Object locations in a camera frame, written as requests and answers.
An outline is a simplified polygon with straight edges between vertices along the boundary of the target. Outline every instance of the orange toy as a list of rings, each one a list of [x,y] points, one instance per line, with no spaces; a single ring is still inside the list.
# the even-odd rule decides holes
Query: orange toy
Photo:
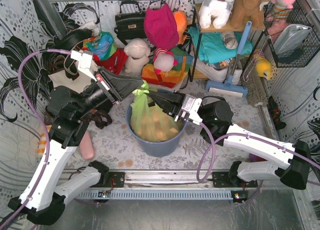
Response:
[[[176,28],[179,34],[179,42],[178,45],[181,45],[185,42],[187,36],[184,36],[184,32],[187,28],[187,17],[184,12],[182,11],[175,11],[173,13],[175,22],[176,22]]]

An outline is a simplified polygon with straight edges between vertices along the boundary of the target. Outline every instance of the wire basket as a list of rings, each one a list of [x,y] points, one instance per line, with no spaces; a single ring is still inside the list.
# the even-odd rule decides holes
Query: wire basket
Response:
[[[272,7],[273,4],[269,4],[265,13],[264,25],[266,30],[264,33],[266,36],[270,33],[271,40],[269,40],[268,43],[277,68],[305,67],[320,50],[320,39],[306,18],[304,9],[298,2],[295,2],[293,9],[283,10],[272,15]],[[289,24],[301,24],[309,26],[312,29],[297,48],[277,55],[273,44],[285,26]]]

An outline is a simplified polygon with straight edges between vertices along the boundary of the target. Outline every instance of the gray bucket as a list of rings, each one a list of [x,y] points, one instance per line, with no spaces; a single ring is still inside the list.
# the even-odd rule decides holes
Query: gray bucket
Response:
[[[162,156],[168,156],[171,153],[173,153],[175,149],[178,147],[181,135],[185,131],[187,126],[187,123],[184,122],[183,129],[181,130],[181,132],[177,136],[175,136],[174,138],[168,141],[150,142],[150,141],[142,140],[137,135],[135,135],[135,133],[132,131],[131,125],[130,125],[131,115],[132,115],[132,107],[129,105],[126,111],[125,122],[131,134],[136,138],[141,149],[149,156],[162,157]]]

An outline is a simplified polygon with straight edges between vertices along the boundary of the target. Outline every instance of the folded towel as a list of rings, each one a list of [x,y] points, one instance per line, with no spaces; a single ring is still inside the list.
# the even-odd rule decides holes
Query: folded towel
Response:
[[[188,32],[192,37],[194,46],[197,48],[199,30],[195,27],[190,27]],[[235,37],[238,42],[240,42],[242,34],[235,32]],[[242,55],[250,54],[252,48],[253,44],[247,40]],[[203,33],[198,57],[201,61],[208,62],[211,65],[235,57],[237,55],[237,50],[238,48],[233,50],[227,49],[221,39],[220,33]]]

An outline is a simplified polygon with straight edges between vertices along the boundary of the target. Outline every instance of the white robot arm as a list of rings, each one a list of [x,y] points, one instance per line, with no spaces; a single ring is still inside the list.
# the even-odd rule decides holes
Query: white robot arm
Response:
[[[71,57],[80,61],[78,69],[92,78],[91,85],[81,94],[63,86],[51,91],[47,110],[55,117],[55,120],[49,132],[52,150],[47,167],[31,198],[28,198],[28,195],[40,175],[41,168],[45,163],[44,157],[26,190],[19,197],[12,198],[8,204],[11,209],[17,210],[28,198],[28,203],[22,212],[26,213],[27,219],[34,224],[50,225],[55,223],[62,215],[65,206],[77,195],[92,185],[108,182],[109,168],[94,161],[75,178],[56,186],[65,164],[76,150],[88,127],[87,123],[82,122],[82,117],[89,110],[107,100],[112,103],[123,100],[143,84],[141,79],[116,76],[104,68],[100,68],[97,72],[91,72],[91,53],[73,53]],[[215,139],[226,133],[245,133],[248,136],[247,138],[230,136],[223,141],[223,144],[260,156],[267,161],[234,162],[229,172],[231,183],[279,178],[281,182],[290,187],[305,189],[309,173],[307,162],[296,159],[292,154],[277,147],[254,140],[250,136],[257,136],[291,151],[298,151],[299,154],[309,158],[307,144],[298,142],[293,146],[291,143],[274,141],[248,132],[236,124],[231,124],[233,113],[224,100],[202,106],[202,99],[179,92],[150,91],[148,95],[165,113],[175,119],[183,118],[194,124],[202,122],[210,128]],[[202,131],[200,134],[208,140],[205,132]]]

